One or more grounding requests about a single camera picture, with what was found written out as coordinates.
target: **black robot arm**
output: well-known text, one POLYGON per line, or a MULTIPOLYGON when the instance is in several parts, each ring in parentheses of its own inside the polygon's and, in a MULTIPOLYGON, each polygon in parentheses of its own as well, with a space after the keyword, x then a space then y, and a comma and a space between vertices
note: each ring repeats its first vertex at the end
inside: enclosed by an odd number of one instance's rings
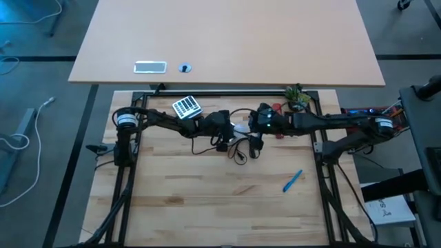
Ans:
POLYGON ((205 118, 200 116, 187 120, 142 107, 123 107, 115 111, 115 115, 117 116, 115 123, 117 142, 114 148, 114 161, 117 166, 130 166, 134 162, 130 144, 131 136, 147 127, 158 126, 174 130, 185 138, 216 137, 215 146, 220 152, 227 151, 227 144, 233 138, 234 126, 229 122, 228 110, 212 112, 205 118), (146 119, 141 126, 139 126, 140 118, 146 119))
POLYGON ((356 127, 357 132, 338 141, 314 144, 324 163, 336 163, 344 151, 375 145, 394 137, 392 120, 379 114, 327 114, 317 116, 311 112, 278 114, 266 103, 249 118, 251 132, 302 136, 317 130, 334 130, 356 127))
MULTIPOLYGON (((227 151, 227 144, 234 138, 234 126, 229 120, 229 111, 213 112, 206 118, 181 120, 177 117, 147 110, 140 107, 124 107, 117 110, 116 130, 118 141, 114 150, 115 165, 128 166, 133 163, 130 137, 147 127, 159 126, 177 131, 186 138, 198 136, 217 137, 216 149, 227 151), (147 119, 138 125, 138 118, 147 119)), ((375 145, 394 137, 392 120, 379 114, 327 114, 317 116, 311 112, 278 114, 266 103, 261 103, 257 111, 249 114, 249 128, 252 133, 283 134, 302 136, 317 130, 333 130, 356 127, 354 132, 338 141, 325 141, 315 144, 316 151, 322 154, 324 163, 335 163, 344 151, 357 149, 364 145, 375 145)), ((253 148, 262 149, 263 142, 253 139, 253 148)))

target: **floor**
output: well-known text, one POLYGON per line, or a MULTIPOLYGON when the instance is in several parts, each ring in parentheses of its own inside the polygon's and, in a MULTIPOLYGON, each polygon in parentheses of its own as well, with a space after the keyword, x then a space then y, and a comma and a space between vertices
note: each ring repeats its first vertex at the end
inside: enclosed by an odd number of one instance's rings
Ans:
MULTIPOLYGON (((441 54, 441 30, 425 3, 415 0, 404 12, 396 10, 397 0, 357 0, 369 38, 376 54, 441 54)), ((56 10, 53 0, 0 0, 0 22, 30 21, 56 10)), ((431 0, 441 14, 441 0, 431 0)), ((74 56, 79 51, 97 0, 68 1, 61 25, 52 38, 46 32, 51 20, 37 25, 0 25, 0 44, 10 40, 5 49, 15 56, 74 56)), ((0 76, 0 132, 13 133, 28 107, 38 107, 51 96, 57 100, 44 108, 39 119, 43 143, 41 177, 37 186, 10 207, 0 208, 0 247, 40 247, 48 228, 61 181, 70 157, 80 118, 90 86, 67 82, 73 62, 23 62, 13 72, 0 76)), ((441 60, 381 60, 386 87, 339 88, 343 107, 389 105, 396 101, 398 89, 426 83, 440 73, 441 60)), ((148 86, 100 86, 85 136, 85 144, 98 143, 114 90, 148 89, 148 86)), ((37 139, 22 153, 0 201, 13 198, 34 180, 37 139)), ((419 168, 412 137, 406 133, 379 145, 369 158, 389 168, 411 171, 419 168)), ((375 166, 356 158, 358 167, 375 166)), ((94 157, 81 150, 72 190, 59 227, 55 246, 77 242, 90 185, 94 174, 94 157)), ((380 228, 380 243, 403 245, 411 242, 407 229, 380 228)))

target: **metal plate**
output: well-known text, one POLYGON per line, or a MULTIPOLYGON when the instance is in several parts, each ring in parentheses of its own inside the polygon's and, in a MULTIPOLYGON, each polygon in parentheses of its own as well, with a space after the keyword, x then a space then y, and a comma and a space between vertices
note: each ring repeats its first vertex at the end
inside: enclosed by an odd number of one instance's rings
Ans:
POLYGON ((165 61, 137 61, 133 72, 137 74, 164 74, 167 70, 165 61))

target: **wooden tabletop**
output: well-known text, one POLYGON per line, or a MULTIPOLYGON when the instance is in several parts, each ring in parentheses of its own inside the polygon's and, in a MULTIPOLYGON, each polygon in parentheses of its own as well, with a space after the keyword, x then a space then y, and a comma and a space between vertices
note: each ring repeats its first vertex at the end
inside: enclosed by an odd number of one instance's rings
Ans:
MULTIPOLYGON (((338 113, 334 90, 319 91, 324 113, 338 113)), ((130 105, 132 92, 115 92, 110 114, 130 105)), ((148 107, 173 114, 177 99, 155 97, 148 107)), ((274 96, 198 97, 204 114, 239 107, 256 109, 262 102, 282 103, 274 96)), ((238 112, 232 122, 247 125, 248 112, 238 112)), ((327 132, 330 140, 344 130, 327 132)), ((116 130, 110 117, 104 143, 114 143, 116 130)), ((191 153, 191 140, 159 127, 143 132, 136 169, 132 206, 125 244, 128 246, 219 245, 326 245, 327 232, 320 202, 317 172, 310 136, 276 139, 264 135, 258 159, 237 165, 225 153, 191 153), (302 169, 291 189, 282 188, 302 169)), ((196 138, 195 151, 209 147, 209 138, 196 138)), ((244 142, 240 150, 247 151, 244 142)), ((112 160, 102 157, 98 163, 112 160)), ((360 198, 353 159, 342 155, 340 164, 360 198)), ((95 172, 80 241, 90 237, 110 210, 117 167, 109 164, 95 172)), ((348 184, 337 170, 343 209, 368 238, 371 229, 348 184)), ((334 215, 334 226, 337 221, 334 215)), ((115 240, 119 225, 116 225, 115 240)))
POLYGON ((356 0, 102 0, 69 81, 384 86, 356 0))

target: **small plant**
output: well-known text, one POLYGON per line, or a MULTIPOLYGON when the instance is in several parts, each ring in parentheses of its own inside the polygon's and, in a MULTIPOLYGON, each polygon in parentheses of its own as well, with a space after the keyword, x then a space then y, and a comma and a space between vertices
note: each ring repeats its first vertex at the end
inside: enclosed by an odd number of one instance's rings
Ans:
POLYGON ((287 99, 288 107, 294 112, 304 110, 311 100, 311 97, 302 92, 302 89, 303 87, 297 83, 293 87, 288 86, 285 90, 285 98, 287 99))

